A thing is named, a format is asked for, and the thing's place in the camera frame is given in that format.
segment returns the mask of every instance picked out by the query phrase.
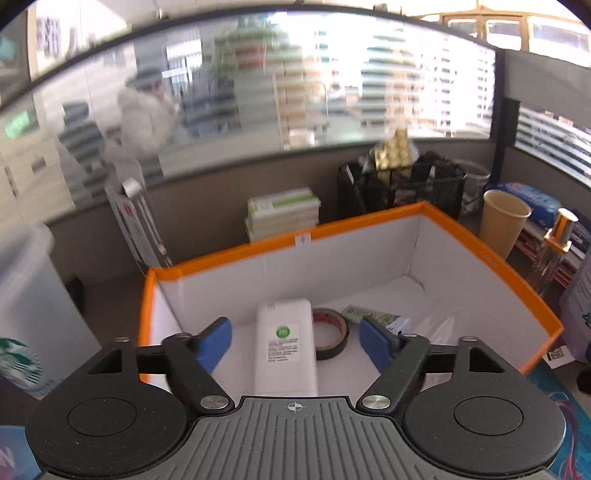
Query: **starbucks cup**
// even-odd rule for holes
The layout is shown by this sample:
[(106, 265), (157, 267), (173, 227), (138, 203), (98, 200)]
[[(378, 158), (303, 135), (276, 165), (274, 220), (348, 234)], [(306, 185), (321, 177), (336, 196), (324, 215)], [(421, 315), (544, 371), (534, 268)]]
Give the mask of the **starbucks cup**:
[(40, 224), (0, 242), (0, 374), (35, 398), (100, 348), (49, 259), (52, 246)]
[(530, 206), (519, 197), (502, 190), (489, 190), (484, 194), (480, 240), (507, 258), (530, 215)]

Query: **white jacket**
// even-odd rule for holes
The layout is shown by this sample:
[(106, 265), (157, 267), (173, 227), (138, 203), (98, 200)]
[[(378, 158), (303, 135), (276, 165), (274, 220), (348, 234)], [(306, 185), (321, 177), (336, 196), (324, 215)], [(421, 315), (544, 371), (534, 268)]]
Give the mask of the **white jacket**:
[(178, 113), (173, 101), (126, 88), (117, 103), (121, 109), (121, 144), (141, 160), (157, 155), (174, 135)]

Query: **box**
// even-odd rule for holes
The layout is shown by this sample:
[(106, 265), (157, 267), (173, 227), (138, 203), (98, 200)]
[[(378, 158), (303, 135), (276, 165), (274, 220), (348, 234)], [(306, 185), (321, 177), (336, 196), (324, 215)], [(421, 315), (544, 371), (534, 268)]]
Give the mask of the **box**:
[(320, 200), (308, 188), (248, 200), (244, 220), (251, 242), (318, 225)]
[(591, 245), (591, 220), (577, 209), (573, 209), (573, 213), (579, 218), (579, 221), (574, 224), (570, 239), (573, 241), (573, 247), (585, 254)]
[(312, 305), (269, 301), (256, 315), (255, 391), (263, 397), (317, 397)]
[(560, 297), (560, 308), (564, 343), (575, 359), (591, 362), (591, 252)]
[[(140, 345), (197, 334), (219, 316), (232, 344), (213, 377), (238, 402), (254, 394), (255, 325), (266, 301), (305, 298), (339, 312), (349, 305), (419, 319), (433, 342), (481, 338), (521, 372), (563, 328), (511, 267), (457, 222), (426, 203), (330, 223), (148, 273)], [(350, 326), (338, 356), (317, 363), (320, 395), (353, 403), (378, 370)], [(166, 387), (164, 378), (150, 382)]]
[(107, 188), (107, 198), (139, 269), (171, 266), (144, 188), (136, 180), (128, 179), (118, 190)]

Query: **black mesh basket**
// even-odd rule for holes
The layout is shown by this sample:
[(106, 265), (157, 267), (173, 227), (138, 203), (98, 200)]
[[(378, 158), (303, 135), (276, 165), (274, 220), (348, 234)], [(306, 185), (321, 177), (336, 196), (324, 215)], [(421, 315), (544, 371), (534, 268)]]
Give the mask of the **black mesh basket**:
[(435, 152), (409, 167), (362, 173), (358, 163), (339, 168), (337, 201), (340, 218), (427, 202), (457, 220), (462, 209), (466, 172)]

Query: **black tape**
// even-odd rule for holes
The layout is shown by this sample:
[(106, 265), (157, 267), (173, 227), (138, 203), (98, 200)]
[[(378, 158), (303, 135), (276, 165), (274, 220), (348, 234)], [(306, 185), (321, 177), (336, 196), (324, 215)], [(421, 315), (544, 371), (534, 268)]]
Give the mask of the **black tape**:
[(339, 338), (331, 345), (316, 346), (316, 359), (328, 360), (336, 357), (341, 353), (347, 345), (347, 338), (349, 338), (349, 325), (345, 318), (336, 310), (331, 309), (314, 309), (314, 322), (330, 323), (338, 328)]

